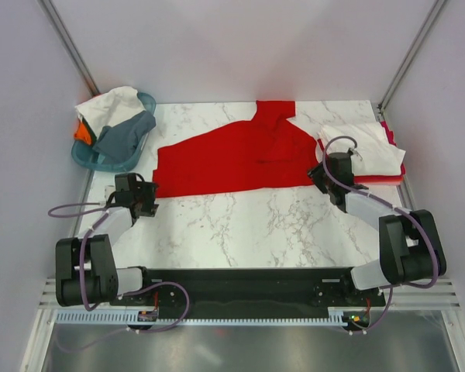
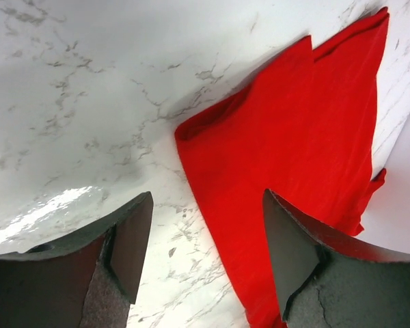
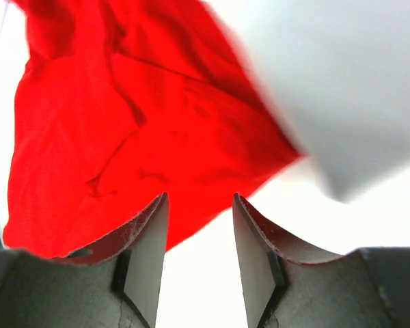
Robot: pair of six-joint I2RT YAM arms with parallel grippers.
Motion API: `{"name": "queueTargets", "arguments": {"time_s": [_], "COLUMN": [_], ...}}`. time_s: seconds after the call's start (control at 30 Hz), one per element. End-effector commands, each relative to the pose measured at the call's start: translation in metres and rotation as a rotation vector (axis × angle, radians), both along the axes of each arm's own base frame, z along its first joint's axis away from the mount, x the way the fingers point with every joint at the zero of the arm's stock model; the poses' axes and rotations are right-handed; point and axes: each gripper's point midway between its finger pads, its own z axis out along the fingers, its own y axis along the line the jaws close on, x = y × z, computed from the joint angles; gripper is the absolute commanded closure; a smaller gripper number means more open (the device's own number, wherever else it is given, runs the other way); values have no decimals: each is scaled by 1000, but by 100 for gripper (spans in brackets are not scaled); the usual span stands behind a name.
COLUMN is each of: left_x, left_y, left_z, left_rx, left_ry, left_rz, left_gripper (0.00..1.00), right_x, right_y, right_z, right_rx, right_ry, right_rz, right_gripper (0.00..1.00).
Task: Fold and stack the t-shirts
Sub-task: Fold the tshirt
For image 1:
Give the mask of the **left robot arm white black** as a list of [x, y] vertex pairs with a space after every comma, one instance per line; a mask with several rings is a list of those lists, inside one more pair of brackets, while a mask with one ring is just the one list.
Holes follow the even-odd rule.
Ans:
[[99, 217], [75, 237], [56, 243], [55, 293], [60, 306], [82, 305], [91, 312], [126, 294], [138, 305], [152, 301], [155, 287], [143, 279], [145, 268], [118, 268], [112, 248], [138, 219], [156, 215], [157, 189], [156, 183], [145, 181], [140, 174], [117, 174], [108, 199], [79, 213], [98, 213]]

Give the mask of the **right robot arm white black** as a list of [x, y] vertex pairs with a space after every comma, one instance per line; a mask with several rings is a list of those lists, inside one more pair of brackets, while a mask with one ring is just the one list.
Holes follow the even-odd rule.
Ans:
[[339, 295], [357, 305], [367, 290], [409, 285], [430, 288], [446, 273], [446, 258], [431, 212], [392, 205], [354, 182], [350, 153], [331, 153], [308, 172], [313, 184], [340, 211], [353, 215], [378, 234], [378, 258], [353, 267]]

